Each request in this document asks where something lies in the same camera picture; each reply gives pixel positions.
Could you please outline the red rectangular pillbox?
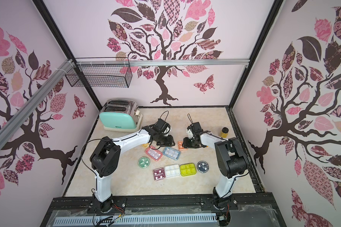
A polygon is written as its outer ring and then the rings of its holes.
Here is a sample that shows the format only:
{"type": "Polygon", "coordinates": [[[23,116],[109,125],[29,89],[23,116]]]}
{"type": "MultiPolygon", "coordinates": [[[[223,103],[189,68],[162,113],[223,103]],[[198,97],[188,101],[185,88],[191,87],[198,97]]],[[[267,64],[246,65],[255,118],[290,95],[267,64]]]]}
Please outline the red rectangular pillbox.
{"type": "Polygon", "coordinates": [[[153,146],[148,147],[145,150],[145,153],[154,161],[159,161],[163,156],[163,153],[155,149],[153,146]]]}

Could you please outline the blue rectangular pillbox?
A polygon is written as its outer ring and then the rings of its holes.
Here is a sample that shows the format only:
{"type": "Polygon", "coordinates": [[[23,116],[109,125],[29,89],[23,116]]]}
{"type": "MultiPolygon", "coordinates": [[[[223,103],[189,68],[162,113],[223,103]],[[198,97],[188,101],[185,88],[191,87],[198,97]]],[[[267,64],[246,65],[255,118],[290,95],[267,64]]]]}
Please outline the blue rectangular pillbox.
{"type": "Polygon", "coordinates": [[[173,160],[178,160],[180,154],[181,154],[180,151],[171,147],[165,147],[163,150],[163,155],[173,160]]]}

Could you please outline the green round pillbox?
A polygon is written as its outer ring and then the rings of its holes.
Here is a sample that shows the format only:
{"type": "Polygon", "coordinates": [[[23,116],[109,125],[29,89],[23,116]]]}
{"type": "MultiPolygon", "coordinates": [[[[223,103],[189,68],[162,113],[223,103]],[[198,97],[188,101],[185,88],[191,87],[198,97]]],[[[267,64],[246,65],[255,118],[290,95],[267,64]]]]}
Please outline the green round pillbox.
{"type": "Polygon", "coordinates": [[[141,157],[138,160],[138,166],[140,168],[147,168],[150,165],[150,159],[148,157],[141,157]]]}

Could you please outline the dark round pillbox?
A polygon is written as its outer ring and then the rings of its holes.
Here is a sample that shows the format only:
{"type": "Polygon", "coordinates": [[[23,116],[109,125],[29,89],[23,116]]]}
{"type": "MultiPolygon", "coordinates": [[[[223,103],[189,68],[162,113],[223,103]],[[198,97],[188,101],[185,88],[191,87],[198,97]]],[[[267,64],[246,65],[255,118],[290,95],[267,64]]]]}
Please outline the dark round pillbox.
{"type": "Polygon", "coordinates": [[[209,165],[207,162],[205,161],[199,161],[197,163],[197,170],[200,172],[200,173],[206,173],[209,171],[209,165]]]}

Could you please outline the green lid white pillbox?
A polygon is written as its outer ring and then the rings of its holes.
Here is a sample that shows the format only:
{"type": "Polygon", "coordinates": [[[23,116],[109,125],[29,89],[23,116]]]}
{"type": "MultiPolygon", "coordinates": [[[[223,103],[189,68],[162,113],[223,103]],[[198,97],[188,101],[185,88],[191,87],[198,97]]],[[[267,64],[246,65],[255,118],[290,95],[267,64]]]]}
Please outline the green lid white pillbox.
{"type": "Polygon", "coordinates": [[[194,163],[187,163],[180,165],[181,176],[192,176],[197,173],[196,166],[194,163]]]}

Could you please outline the clear white pillbox front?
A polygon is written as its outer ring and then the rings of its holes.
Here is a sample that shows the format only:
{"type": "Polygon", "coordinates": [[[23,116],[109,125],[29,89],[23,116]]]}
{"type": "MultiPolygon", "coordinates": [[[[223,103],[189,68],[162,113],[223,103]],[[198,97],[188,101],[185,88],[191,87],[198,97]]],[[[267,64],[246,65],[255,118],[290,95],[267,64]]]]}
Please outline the clear white pillbox front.
{"type": "Polygon", "coordinates": [[[178,177],[181,175],[179,164],[165,166],[164,171],[166,178],[178,177]]]}

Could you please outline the magenta small pillbox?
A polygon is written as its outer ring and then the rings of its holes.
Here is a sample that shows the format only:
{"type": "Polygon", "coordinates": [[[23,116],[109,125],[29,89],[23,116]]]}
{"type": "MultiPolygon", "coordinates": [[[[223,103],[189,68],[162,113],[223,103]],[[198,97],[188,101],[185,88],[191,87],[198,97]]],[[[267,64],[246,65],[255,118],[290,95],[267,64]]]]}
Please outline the magenta small pillbox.
{"type": "Polygon", "coordinates": [[[153,170],[153,179],[155,181],[163,180],[165,178],[166,178],[166,175],[165,175],[165,170],[163,167],[153,170]]]}

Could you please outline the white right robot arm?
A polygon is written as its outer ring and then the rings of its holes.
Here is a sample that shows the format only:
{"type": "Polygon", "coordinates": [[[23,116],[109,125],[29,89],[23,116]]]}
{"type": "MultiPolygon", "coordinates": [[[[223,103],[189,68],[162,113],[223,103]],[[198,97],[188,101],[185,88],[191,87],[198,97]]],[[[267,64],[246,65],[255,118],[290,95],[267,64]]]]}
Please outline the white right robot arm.
{"type": "Polygon", "coordinates": [[[220,180],[214,188],[217,200],[229,197],[237,179],[244,177],[250,167],[250,160],[237,138],[224,139],[201,128],[199,122],[187,127],[187,137],[183,139],[184,148],[212,148],[216,152],[217,165],[221,173],[220,180]]]}

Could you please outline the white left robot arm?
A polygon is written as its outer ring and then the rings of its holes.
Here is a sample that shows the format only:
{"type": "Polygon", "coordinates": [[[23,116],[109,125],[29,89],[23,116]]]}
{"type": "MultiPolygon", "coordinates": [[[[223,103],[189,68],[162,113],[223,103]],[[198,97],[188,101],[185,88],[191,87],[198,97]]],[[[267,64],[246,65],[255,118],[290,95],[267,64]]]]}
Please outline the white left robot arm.
{"type": "Polygon", "coordinates": [[[175,145],[170,135],[171,126],[164,120],[158,119],[155,124],[142,127],[139,131],[121,138],[100,139],[90,157],[91,167],[96,175],[95,198],[104,203],[110,201],[111,175],[115,172],[120,155],[142,144],[155,142],[157,147],[172,147],[175,145]]]}

